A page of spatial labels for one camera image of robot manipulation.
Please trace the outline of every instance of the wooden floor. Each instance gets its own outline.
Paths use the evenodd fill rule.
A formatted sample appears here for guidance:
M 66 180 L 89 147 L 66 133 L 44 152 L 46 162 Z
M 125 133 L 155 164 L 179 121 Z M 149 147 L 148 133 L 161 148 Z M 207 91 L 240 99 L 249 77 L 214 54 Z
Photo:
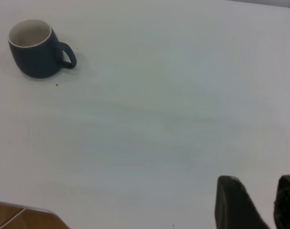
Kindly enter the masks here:
M 0 227 L 20 211 L 22 208 L 0 204 Z M 51 213 L 26 209 L 2 229 L 68 229 L 68 227 Z

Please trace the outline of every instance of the black object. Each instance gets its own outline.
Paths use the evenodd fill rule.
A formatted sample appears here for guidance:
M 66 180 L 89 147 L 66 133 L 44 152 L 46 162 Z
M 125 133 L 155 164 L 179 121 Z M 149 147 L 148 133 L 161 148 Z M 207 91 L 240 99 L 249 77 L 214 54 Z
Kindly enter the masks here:
M 60 68 L 77 64 L 72 49 L 59 42 L 49 24 L 41 20 L 25 20 L 16 24 L 8 37 L 10 49 L 19 69 L 33 78 L 46 78 Z M 63 51 L 71 62 L 63 60 Z
M 219 177 L 215 219 L 217 229 L 269 229 L 236 177 Z
M 217 229 L 269 229 L 244 185 L 231 176 L 218 178 L 215 219 Z M 279 179 L 274 221 L 277 229 L 290 229 L 290 175 Z
M 290 229 L 290 175 L 279 179 L 274 203 L 274 221 L 278 229 Z

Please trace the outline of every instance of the mug handle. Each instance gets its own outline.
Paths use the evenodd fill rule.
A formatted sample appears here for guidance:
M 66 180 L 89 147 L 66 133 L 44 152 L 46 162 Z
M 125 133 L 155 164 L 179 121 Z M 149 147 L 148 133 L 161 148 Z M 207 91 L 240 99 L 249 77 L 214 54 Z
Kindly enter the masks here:
M 75 68 L 77 65 L 77 59 L 76 56 L 73 52 L 73 50 L 69 47 L 68 44 L 65 44 L 63 42 L 57 42 L 54 46 L 56 49 L 61 49 L 64 52 L 66 52 L 66 54 L 68 55 L 69 59 L 71 62 L 67 62 L 67 61 L 61 61 L 61 67 L 63 68 Z

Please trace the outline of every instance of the white table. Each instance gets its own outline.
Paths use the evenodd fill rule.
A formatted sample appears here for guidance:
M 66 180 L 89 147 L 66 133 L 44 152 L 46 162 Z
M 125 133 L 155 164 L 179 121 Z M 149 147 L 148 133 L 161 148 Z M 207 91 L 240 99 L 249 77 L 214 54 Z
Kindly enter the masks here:
M 49 22 L 78 65 L 24 76 Z M 73 229 L 213 229 L 234 175 L 263 219 L 290 174 L 290 9 L 214 0 L 0 0 L 0 201 Z

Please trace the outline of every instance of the dark gray mug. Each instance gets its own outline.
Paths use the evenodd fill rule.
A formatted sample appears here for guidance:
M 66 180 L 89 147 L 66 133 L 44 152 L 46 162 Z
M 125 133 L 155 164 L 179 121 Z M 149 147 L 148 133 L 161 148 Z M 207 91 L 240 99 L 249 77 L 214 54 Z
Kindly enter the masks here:
M 8 36 L 9 46 L 19 69 L 33 78 L 46 78 L 61 68 L 77 64 L 72 49 L 59 42 L 51 26 L 41 20 L 24 20 L 13 26 Z M 63 60 L 63 51 L 71 62 Z

